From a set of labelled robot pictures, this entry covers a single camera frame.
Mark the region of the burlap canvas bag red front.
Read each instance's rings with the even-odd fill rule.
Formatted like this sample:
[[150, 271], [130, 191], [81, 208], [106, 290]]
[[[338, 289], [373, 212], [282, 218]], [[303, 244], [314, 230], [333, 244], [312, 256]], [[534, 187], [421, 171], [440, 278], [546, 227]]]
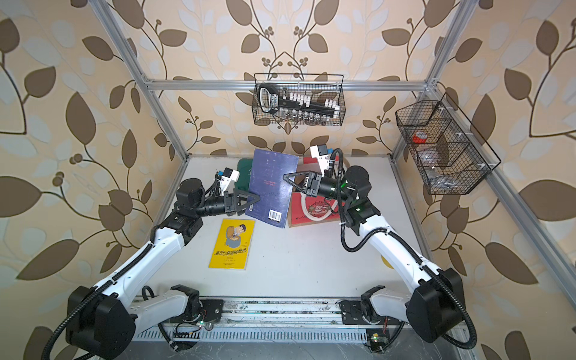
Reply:
[[[321, 173], [317, 160], [312, 157], [305, 157], [303, 163], [298, 165], [297, 171]], [[301, 193], [292, 192], [288, 215], [289, 227], [338, 221], [336, 209], [336, 202], [333, 199], [326, 199], [322, 196], [305, 196]]]

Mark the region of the yellow book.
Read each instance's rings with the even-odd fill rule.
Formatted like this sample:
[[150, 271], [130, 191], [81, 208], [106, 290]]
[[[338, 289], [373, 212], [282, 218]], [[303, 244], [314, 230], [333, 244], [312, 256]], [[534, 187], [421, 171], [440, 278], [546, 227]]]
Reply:
[[210, 269], [245, 270], [254, 228], [254, 220], [224, 219], [217, 234], [208, 267]]

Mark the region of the worn purple barcode book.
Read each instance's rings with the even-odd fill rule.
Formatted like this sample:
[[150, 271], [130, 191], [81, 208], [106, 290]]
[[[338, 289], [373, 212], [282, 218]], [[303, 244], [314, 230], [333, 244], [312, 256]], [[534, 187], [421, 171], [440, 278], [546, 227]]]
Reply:
[[248, 192], [259, 200], [246, 215], [274, 227], [285, 228], [293, 186], [283, 176], [297, 170], [299, 158], [291, 154], [256, 149], [253, 153]]

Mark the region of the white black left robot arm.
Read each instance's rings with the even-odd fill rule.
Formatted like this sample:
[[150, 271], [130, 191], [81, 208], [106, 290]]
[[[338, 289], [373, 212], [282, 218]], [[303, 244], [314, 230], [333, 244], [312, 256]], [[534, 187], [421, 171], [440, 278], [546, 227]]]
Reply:
[[152, 231], [150, 240], [127, 260], [119, 270], [91, 288], [80, 286], [68, 300], [67, 317], [54, 330], [40, 357], [49, 359], [60, 335], [73, 346], [86, 351], [84, 359], [98, 356], [114, 359], [139, 333], [181, 317], [186, 322], [203, 322], [206, 310], [198, 290], [175, 285], [163, 295], [145, 294], [152, 276], [174, 254], [182, 250], [203, 225], [203, 219], [216, 215], [241, 215], [260, 197], [245, 190], [215, 190], [215, 182], [204, 188], [198, 178], [184, 180], [178, 187], [176, 201], [169, 215]]

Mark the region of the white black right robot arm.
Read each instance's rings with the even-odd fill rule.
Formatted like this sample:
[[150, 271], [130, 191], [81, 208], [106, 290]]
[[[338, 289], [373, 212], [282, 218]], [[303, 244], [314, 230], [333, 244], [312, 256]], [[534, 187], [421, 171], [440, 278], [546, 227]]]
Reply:
[[428, 343], [443, 338], [463, 350], [476, 347], [478, 335], [467, 312], [461, 276], [452, 268], [441, 269], [398, 235], [370, 201], [372, 186], [364, 167], [345, 168], [343, 152], [337, 148], [322, 172], [285, 173], [283, 180], [305, 196], [335, 200], [340, 228], [351, 229], [361, 237], [357, 245], [350, 246], [342, 236], [340, 243], [344, 250], [356, 253], [372, 245], [400, 275], [407, 295], [386, 287], [369, 294], [369, 308], [377, 316], [410, 324]]

